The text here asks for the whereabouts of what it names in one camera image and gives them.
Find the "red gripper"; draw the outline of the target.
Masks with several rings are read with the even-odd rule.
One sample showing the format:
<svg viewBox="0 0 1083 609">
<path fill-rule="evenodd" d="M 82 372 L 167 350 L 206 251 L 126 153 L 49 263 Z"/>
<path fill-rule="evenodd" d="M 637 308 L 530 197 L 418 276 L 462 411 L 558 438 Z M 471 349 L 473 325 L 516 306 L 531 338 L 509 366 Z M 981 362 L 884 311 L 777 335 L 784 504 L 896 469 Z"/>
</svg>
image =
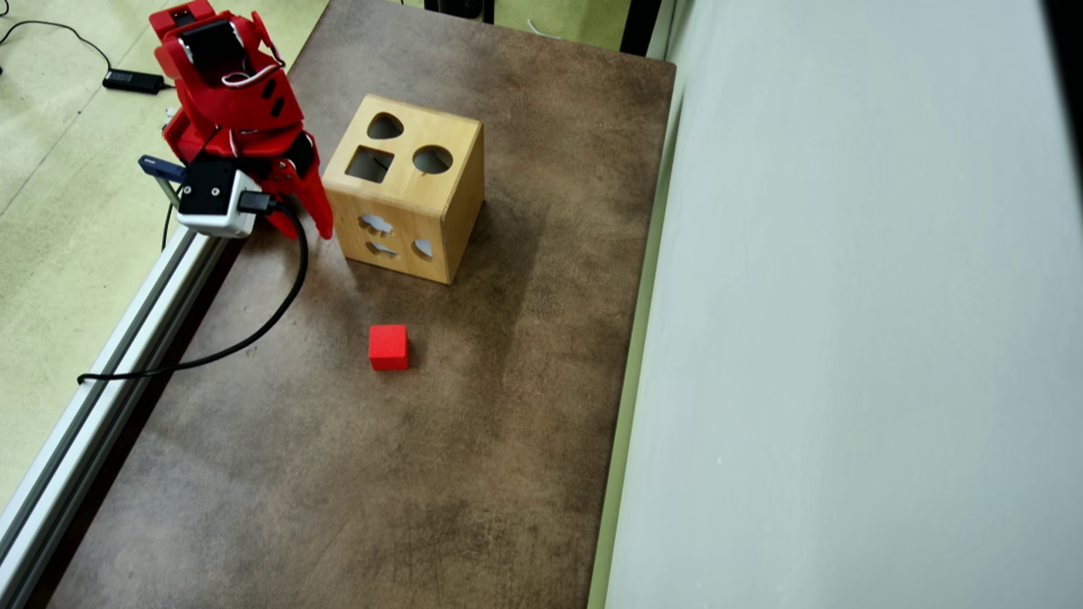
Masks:
<svg viewBox="0 0 1083 609">
<path fill-rule="evenodd" d="M 231 161 L 270 194 L 275 211 L 268 222 L 295 239 L 293 223 L 278 208 L 293 211 L 298 200 L 322 239 L 332 238 L 335 217 L 319 174 L 319 151 L 305 128 L 243 130 L 219 127 L 200 147 L 200 161 Z"/>
</svg>

